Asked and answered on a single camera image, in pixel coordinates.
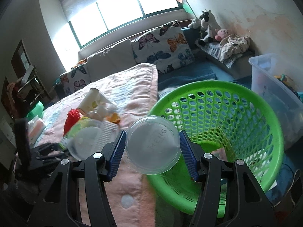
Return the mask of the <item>blue sofa mat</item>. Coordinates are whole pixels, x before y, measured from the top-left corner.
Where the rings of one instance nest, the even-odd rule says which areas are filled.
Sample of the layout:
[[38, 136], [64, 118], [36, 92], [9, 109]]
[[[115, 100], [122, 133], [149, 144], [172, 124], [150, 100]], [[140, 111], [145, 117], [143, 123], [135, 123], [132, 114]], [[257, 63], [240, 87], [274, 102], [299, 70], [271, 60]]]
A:
[[232, 55], [230, 59], [222, 63], [216, 59], [219, 51], [218, 43], [212, 42], [206, 46], [200, 46], [197, 42], [198, 30], [184, 27], [182, 31], [189, 43], [195, 61], [171, 73], [160, 75], [158, 79], [158, 98], [162, 98], [179, 86], [201, 80], [235, 82], [251, 88], [252, 70], [249, 58], [254, 56], [253, 51], [247, 50], [243, 54]]

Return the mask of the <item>red mesh net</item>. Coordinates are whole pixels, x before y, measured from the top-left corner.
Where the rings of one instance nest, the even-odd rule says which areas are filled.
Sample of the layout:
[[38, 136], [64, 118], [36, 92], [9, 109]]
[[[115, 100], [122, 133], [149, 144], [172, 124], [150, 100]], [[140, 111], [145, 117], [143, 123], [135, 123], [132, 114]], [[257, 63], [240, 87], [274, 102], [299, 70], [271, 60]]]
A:
[[78, 109], [71, 109], [67, 114], [67, 119], [65, 120], [63, 136], [65, 136], [82, 117], [83, 115]]

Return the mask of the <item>clear plastic container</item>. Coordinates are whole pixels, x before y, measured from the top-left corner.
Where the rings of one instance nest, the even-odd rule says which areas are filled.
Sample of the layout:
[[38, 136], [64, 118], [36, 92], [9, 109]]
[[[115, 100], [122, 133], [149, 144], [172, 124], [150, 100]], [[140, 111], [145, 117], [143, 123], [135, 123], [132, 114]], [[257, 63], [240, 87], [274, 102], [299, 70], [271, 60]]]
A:
[[124, 160], [138, 173], [165, 173], [176, 165], [180, 155], [179, 132], [164, 117], [145, 116], [126, 130]]

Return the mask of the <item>butterfly print cushion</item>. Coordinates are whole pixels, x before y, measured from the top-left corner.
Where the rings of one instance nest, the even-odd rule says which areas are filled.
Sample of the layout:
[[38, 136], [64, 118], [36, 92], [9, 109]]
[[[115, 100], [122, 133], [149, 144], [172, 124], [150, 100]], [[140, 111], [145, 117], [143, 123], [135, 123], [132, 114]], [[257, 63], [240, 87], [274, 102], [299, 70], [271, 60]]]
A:
[[150, 63], [163, 75], [195, 61], [177, 20], [163, 24], [131, 41], [137, 64]]
[[66, 96], [83, 89], [91, 83], [87, 63], [81, 64], [69, 72], [61, 74], [60, 80]]

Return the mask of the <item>pink blanket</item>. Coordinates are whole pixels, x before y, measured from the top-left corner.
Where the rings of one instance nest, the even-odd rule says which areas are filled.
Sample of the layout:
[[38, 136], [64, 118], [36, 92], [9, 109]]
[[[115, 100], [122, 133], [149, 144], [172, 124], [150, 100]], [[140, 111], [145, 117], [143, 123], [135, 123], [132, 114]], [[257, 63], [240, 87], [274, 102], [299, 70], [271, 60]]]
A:
[[[60, 142], [64, 124], [71, 109], [76, 109], [90, 89], [98, 89], [115, 103], [108, 118], [126, 130], [146, 116], [157, 101], [158, 71], [155, 65], [141, 63], [124, 71], [99, 79], [58, 101], [44, 111], [46, 124], [35, 146]], [[109, 204], [117, 226], [155, 226], [156, 198], [147, 177], [121, 160], [117, 176], [105, 184]]]

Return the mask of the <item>white plush toy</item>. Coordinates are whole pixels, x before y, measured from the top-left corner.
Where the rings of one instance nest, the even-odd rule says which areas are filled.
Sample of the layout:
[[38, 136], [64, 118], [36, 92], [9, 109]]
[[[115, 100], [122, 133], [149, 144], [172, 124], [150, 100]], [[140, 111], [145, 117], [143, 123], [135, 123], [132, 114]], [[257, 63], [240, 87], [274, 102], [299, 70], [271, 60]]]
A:
[[192, 22], [188, 25], [190, 29], [195, 29], [198, 30], [201, 28], [201, 19], [200, 18], [195, 18], [192, 20]]

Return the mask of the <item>pink plush toy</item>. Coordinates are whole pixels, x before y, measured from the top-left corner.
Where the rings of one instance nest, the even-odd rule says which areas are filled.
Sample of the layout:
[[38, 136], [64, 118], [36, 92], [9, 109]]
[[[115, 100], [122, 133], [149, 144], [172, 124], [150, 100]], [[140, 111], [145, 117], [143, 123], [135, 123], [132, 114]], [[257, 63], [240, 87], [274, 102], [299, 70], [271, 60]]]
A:
[[229, 29], [215, 29], [216, 35], [214, 36], [217, 42], [221, 42], [224, 38], [231, 35], [231, 31]]

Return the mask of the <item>cow plush toy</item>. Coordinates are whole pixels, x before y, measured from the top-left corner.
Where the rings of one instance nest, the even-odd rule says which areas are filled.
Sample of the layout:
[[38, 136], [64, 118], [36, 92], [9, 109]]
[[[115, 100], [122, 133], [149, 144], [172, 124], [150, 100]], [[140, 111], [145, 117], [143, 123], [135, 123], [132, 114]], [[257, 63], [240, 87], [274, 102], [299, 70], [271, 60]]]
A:
[[198, 40], [199, 45], [205, 46], [207, 43], [214, 41], [217, 31], [221, 29], [217, 23], [215, 16], [212, 14], [211, 10], [202, 10], [202, 15], [200, 16], [200, 38]]

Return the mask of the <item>clear bottle green label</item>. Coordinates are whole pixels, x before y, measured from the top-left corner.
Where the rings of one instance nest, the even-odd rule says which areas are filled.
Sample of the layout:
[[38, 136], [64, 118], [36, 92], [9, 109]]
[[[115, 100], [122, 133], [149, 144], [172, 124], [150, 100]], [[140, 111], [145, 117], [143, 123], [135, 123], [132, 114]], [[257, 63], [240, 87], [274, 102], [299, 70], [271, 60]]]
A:
[[61, 139], [60, 145], [76, 160], [85, 160], [114, 142], [120, 127], [109, 121], [81, 118]]

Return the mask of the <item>clear plastic storage bin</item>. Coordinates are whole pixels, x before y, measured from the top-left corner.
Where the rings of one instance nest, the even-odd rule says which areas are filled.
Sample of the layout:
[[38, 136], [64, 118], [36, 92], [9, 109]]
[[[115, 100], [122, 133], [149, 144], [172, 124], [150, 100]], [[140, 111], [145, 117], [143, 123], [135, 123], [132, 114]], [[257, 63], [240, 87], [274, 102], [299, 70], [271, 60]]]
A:
[[252, 66], [251, 89], [274, 110], [289, 149], [302, 137], [302, 70], [288, 64], [277, 54], [268, 53], [249, 58]]

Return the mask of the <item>left butterfly print cushion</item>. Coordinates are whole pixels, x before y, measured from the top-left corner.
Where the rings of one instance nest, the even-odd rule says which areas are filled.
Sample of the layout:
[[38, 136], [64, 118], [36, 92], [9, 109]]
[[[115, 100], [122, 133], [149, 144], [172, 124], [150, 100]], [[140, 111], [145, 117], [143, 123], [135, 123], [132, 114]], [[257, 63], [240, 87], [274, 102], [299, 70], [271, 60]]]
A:
[[69, 72], [61, 74], [60, 80], [66, 96], [83, 89], [91, 83], [87, 63], [81, 64]]

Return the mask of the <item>crumpled patterned cloth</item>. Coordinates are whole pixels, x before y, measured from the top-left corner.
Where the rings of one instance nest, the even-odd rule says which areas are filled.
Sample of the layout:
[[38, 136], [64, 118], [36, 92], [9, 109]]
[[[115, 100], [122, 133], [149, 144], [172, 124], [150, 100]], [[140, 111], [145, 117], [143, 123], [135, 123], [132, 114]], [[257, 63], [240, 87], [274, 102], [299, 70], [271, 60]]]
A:
[[219, 61], [225, 61], [232, 55], [244, 53], [250, 46], [250, 37], [231, 34], [219, 43]]

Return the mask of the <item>plain white cushion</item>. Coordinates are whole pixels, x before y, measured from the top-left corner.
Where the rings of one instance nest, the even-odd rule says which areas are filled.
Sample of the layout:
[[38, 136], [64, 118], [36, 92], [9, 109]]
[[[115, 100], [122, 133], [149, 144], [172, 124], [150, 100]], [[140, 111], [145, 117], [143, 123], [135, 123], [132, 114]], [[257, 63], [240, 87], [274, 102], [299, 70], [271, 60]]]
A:
[[87, 58], [92, 82], [136, 65], [130, 39], [125, 39]]

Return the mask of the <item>white paper cup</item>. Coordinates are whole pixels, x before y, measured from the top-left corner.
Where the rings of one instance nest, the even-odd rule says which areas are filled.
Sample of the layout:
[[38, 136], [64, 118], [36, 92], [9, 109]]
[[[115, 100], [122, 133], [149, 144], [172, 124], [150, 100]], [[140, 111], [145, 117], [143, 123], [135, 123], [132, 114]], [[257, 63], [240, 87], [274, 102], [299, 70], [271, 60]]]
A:
[[106, 98], [105, 95], [102, 94], [98, 89], [90, 88], [84, 99], [78, 105], [77, 109], [80, 111], [80, 113], [86, 115], [88, 112], [93, 111], [102, 103], [113, 104], [113, 102]]

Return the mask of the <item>green plastic laundry basket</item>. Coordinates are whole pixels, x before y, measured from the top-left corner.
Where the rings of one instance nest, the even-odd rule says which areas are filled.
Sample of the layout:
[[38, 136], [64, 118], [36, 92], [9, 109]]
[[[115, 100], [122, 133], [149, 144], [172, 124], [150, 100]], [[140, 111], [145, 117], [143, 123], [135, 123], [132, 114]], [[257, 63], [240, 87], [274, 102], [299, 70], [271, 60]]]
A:
[[218, 80], [192, 82], [162, 97], [150, 115], [168, 119], [206, 152], [222, 148], [229, 162], [244, 160], [264, 191], [276, 180], [283, 132], [273, 109], [250, 89]]

